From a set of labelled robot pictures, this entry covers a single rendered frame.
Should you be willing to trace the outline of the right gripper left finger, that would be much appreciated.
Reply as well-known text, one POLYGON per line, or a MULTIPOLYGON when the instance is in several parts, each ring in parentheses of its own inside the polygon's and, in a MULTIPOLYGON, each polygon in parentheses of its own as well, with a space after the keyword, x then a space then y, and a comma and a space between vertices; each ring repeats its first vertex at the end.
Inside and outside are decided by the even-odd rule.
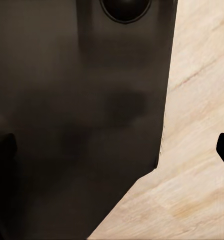
POLYGON ((17 153, 16 139, 13 133, 0 136, 0 179, 17 153))

